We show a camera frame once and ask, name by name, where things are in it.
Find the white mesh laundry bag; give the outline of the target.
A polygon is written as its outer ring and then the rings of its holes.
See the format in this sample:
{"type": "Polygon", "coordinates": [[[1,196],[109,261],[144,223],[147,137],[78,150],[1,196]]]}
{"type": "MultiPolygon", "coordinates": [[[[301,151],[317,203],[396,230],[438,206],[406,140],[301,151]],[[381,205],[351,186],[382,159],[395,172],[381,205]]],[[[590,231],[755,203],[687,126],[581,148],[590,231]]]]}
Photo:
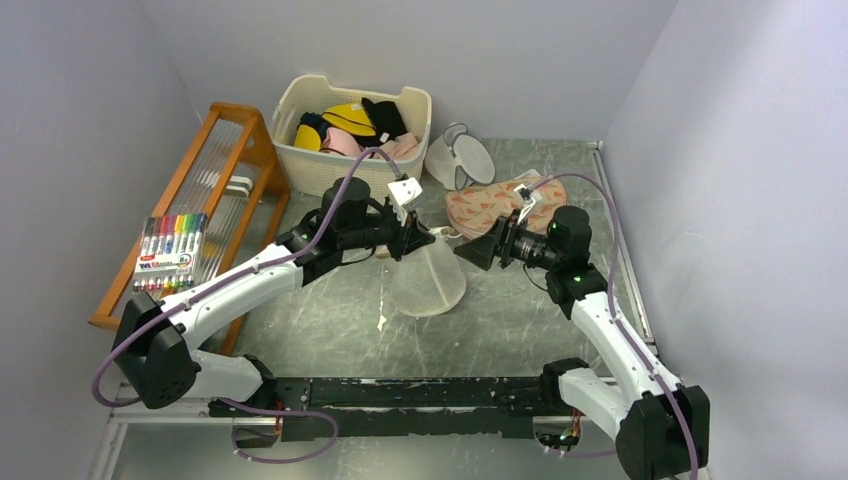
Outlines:
{"type": "Polygon", "coordinates": [[[396,261],[385,246],[376,256],[389,273],[389,296],[398,311],[412,317],[431,317],[453,309],[463,298],[467,282],[459,259],[448,244],[460,238],[453,228],[432,228],[432,244],[396,261]]]}

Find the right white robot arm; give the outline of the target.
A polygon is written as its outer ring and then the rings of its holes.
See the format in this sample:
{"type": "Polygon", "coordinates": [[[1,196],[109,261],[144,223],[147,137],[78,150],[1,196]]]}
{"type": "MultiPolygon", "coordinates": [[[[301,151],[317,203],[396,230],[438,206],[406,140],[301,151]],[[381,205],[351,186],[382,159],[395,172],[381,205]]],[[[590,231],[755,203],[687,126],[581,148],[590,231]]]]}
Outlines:
{"type": "Polygon", "coordinates": [[[573,358],[545,367],[539,398],[550,413],[570,407],[588,417],[615,444],[631,479],[697,478],[708,462],[710,402],[665,367],[626,319],[612,282],[590,261],[588,214],[557,208],[545,233],[528,230],[519,211],[499,217],[482,236],[455,254],[488,270],[518,261],[545,273],[546,292],[596,348],[615,380],[608,385],[573,358]]]}

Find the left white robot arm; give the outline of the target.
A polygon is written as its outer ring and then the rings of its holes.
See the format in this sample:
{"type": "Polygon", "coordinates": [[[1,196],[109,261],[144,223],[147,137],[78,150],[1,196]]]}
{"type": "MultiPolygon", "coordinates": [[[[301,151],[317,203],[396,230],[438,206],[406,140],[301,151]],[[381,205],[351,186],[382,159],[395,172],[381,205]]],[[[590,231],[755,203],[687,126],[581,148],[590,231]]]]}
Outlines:
{"type": "Polygon", "coordinates": [[[161,300],[134,294],[124,307],[111,362],[138,402],[160,409],[188,396],[225,397],[249,414],[273,409],[277,388],[258,360],[201,350],[212,334],[260,304],[295,292],[344,266],[349,250],[385,248],[401,260],[435,240],[414,210],[422,194],[415,178],[389,183],[384,202],[367,182],[342,177],[292,229],[241,265],[161,300]]]}

